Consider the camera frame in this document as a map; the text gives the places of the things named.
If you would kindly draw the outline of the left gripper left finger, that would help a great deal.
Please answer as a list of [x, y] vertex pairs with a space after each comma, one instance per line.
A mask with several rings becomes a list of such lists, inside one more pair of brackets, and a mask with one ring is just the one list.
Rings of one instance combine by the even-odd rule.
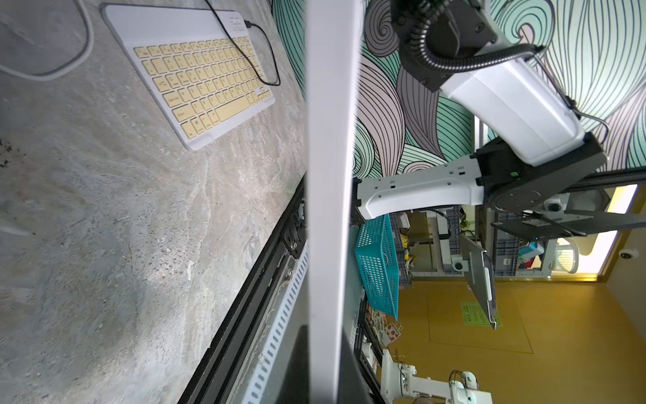
[[262, 403], [310, 402], [308, 332], [307, 325], [288, 332], [270, 372]]

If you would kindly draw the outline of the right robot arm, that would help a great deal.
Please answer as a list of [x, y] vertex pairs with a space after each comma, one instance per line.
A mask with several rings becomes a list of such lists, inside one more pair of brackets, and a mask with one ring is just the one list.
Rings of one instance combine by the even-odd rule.
[[486, 1], [373, 1], [364, 29], [371, 53], [399, 59], [397, 131], [437, 151], [445, 97], [494, 137], [449, 163], [356, 179], [354, 220], [445, 205], [531, 210], [607, 162], [574, 103], [530, 67], [542, 47], [510, 42]]

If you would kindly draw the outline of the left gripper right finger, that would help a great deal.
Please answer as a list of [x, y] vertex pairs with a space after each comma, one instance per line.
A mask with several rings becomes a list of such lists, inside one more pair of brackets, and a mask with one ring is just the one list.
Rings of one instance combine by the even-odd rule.
[[338, 404], [373, 404], [352, 347], [344, 332], [341, 334], [341, 356], [339, 367]]

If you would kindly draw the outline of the green wireless keyboard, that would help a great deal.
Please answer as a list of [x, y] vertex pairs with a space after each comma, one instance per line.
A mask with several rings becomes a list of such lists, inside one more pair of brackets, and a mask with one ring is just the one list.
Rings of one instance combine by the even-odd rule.
[[309, 382], [313, 403], [340, 389], [353, 131], [364, 6], [306, 4]]

